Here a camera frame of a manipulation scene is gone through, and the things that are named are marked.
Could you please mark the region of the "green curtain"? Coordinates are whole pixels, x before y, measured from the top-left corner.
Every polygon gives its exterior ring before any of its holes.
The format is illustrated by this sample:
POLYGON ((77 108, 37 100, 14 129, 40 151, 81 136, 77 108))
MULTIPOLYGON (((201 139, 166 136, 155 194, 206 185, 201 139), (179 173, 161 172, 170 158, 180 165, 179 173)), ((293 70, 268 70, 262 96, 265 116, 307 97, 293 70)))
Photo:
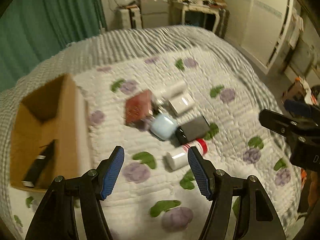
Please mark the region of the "green curtain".
POLYGON ((12 0, 1 15, 1 90, 106 27, 101 0, 12 0))

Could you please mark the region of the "black rectangular box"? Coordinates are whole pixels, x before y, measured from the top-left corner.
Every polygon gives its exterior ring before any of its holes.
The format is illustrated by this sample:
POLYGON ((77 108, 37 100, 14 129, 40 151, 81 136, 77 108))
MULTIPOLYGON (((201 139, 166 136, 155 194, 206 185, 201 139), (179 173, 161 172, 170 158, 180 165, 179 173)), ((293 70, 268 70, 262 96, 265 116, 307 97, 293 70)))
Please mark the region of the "black rectangular box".
POLYGON ((210 131, 210 125, 203 115, 178 126, 175 136, 180 145, 203 138, 210 131))

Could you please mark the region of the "red patterned wallet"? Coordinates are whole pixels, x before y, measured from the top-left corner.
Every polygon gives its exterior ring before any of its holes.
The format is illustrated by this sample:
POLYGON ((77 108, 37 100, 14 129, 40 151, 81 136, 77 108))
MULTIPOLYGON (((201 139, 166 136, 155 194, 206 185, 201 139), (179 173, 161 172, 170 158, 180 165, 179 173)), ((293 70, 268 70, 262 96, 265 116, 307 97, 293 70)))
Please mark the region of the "red patterned wallet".
POLYGON ((136 124, 153 115, 152 92, 144 90, 125 102, 125 124, 136 124))

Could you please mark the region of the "white bottle red cap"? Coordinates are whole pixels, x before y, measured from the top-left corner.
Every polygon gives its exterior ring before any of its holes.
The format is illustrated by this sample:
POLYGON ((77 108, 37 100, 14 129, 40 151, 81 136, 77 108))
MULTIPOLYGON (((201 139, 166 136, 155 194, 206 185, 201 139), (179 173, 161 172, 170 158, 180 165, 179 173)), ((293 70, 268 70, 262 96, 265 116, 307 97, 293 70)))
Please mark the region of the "white bottle red cap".
POLYGON ((188 165, 188 150, 193 146, 198 149, 201 155, 204 155, 208 152, 207 144, 203 139, 196 139, 167 152, 165 159, 173 171, 188 165))

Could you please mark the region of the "light blue earbuds case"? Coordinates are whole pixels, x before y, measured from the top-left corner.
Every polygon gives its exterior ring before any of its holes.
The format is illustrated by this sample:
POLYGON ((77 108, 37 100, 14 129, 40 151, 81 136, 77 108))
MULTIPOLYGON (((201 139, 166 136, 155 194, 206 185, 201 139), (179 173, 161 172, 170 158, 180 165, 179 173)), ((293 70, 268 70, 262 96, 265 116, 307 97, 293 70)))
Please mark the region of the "light blue earbuds case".
POLYGON ((150 132, 157 138, 166 141, 174 134, 177 121, 167 114, 159 114, 150 125, 150 132))

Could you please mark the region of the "white plastic spray bottle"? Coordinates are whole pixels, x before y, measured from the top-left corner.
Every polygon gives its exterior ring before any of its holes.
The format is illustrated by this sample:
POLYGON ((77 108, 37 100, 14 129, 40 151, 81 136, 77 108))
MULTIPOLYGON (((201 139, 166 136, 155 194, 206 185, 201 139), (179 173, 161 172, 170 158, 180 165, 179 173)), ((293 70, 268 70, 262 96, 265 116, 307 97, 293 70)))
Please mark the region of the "white plastic spray bottle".
POLYGON ((181 94, 187 88, 187 84, 182 81, 177 81, 170 85, 163 86, 153 93, 155 103, 157 104, 164 104, 169 99, 173 98, 174 96, 181 94))

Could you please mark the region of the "brown cardboard box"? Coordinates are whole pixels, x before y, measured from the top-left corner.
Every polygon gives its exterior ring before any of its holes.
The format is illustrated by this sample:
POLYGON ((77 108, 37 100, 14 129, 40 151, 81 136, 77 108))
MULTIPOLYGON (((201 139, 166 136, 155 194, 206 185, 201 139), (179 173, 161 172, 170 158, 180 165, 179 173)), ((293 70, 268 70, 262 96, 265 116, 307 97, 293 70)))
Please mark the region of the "brown cardboard box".
POLYGON ((19 104, 11 133, 10 185, 44 192, 53 179, 83 175, 92 167, 88 103, 70 74, 47 82, 19 104), (23 185, 32 163, 54 143, 53 157, 33 188, 23 185))

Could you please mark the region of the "white square charger box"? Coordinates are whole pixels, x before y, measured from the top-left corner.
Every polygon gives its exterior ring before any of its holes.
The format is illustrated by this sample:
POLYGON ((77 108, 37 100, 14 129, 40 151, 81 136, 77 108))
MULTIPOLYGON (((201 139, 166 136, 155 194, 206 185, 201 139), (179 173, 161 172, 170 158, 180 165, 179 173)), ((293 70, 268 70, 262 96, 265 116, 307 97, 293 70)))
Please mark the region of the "white square charger box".
POLYGON ((175 115, 179 116, 192 109, 195 105, 195 100, 188 92, 186 92, 170 99, 169 105, 175 115))

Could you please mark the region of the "white suitcase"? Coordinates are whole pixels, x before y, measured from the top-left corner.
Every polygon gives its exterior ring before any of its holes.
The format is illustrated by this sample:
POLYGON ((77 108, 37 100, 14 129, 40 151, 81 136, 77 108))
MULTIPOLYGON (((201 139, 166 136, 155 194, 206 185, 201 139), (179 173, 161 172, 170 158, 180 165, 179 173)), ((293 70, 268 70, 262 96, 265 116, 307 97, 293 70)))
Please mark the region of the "white suitcase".
POLYGON ((142 29, 139 7, 121 8, 116 13, 120 29, 142 29))

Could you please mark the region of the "white louvered wardrobe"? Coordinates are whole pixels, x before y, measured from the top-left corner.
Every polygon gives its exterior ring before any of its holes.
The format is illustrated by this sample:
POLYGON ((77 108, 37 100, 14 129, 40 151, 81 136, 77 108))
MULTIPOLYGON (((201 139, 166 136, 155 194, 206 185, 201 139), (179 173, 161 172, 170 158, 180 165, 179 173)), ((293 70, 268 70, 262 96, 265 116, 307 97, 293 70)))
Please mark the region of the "white louvered wardrobe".
POLYGON ((304 31, 295 0, 225 0, 230 12, 226 40, 260 70, 273 71, 304 31))

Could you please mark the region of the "black tube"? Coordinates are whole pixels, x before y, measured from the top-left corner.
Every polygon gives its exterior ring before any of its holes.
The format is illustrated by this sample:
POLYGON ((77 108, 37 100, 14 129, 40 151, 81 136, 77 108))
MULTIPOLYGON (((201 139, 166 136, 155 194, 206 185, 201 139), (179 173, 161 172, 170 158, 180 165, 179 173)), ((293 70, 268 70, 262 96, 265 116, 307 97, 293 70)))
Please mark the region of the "black tube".
POLYGON ((36 186, 41 173, 44 171, 49 161, 54 156, 55 152, 55 139, 44 147, 41 153, 35 158, 29 170, 25 174, 22 184, 25 187, 33 188, 36 186))

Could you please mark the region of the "small grey refrigerator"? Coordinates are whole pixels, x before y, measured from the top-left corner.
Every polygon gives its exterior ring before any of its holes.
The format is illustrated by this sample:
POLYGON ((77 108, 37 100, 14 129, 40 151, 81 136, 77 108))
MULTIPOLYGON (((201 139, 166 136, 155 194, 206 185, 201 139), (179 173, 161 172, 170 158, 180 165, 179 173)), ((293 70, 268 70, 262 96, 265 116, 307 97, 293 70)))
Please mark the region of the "small grey refrigerator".
POLYGON ((168 0, 139 0, 142 26, 147 28, 158 28, 170 24, 170 4, 168 0))

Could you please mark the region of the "grey checkered bed cover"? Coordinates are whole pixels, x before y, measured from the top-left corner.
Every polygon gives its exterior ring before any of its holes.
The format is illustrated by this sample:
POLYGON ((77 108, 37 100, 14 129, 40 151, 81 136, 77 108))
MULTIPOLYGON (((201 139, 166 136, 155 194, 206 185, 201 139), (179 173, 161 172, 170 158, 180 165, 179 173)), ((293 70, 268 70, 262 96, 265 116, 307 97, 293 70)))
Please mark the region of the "grey checkered bed cover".
POLYGON ((284 230, 297 219, 301 176, 289 163, 284 139, 263 128, 262 109, 279 111, 270 90, 245 57, 199 27, 116 30, 74 43, 38 64, 14 87, 1 92, 1 219, 24 239, 42 194, 9 184, 11 132, 20 101, 61 74, 74 76, 89 104, 89 142, 96 167, 117 145, 125 162, 112 194, 102 203, 116 239, 197 239, 210 203, 189 167, 169 171, 165 154, 176 141, 160 141, 124 124, 125 100, 184 80, 195 106, 183 124, 203 115, 212 126, 206 158, 235 177, 255 175, 263 184, 284 230))

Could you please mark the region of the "white floral quilted mat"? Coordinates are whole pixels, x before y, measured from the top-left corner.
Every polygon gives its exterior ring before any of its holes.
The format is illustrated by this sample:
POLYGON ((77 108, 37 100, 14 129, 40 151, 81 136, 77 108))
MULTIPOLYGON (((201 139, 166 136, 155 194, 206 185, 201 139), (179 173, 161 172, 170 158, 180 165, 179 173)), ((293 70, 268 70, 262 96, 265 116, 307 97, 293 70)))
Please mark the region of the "white floral quilted mat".
POLYGON ((50 85, 58 97, 22 103, 13 135, 13 223, 25 236, 45 189, 98 164, 120 145, 124 165, 102 208, 116 239, 196 239, 210 204, 187 159, 199 152, 231 176, 256 175, 284 230, 295 222, 300 175, 284 139, 263 128, 273 97, 244 60, 231 70, 210 51, 185 50, 98 66, 71 76, 52 58, 18 91, 50 85))

